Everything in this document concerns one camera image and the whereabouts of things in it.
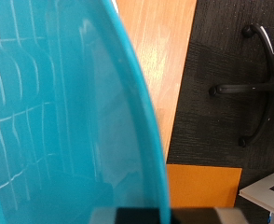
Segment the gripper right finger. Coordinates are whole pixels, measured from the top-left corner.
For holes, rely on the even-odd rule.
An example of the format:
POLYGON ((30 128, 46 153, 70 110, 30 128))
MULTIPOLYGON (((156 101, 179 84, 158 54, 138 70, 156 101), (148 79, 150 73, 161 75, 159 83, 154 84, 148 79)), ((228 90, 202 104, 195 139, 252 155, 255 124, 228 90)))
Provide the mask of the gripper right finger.
POLYGON ((171 224, 249 224, 238 208, 177 208, 171 224))

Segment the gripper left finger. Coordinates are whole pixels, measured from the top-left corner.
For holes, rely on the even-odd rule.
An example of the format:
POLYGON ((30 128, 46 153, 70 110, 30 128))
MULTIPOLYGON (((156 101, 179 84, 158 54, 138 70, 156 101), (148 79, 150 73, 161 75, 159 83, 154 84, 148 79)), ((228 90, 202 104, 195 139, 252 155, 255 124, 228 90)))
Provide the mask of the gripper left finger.
POLYGON ((171 209, 155 207, 98 207, 89 224, 170 224, 171 209))

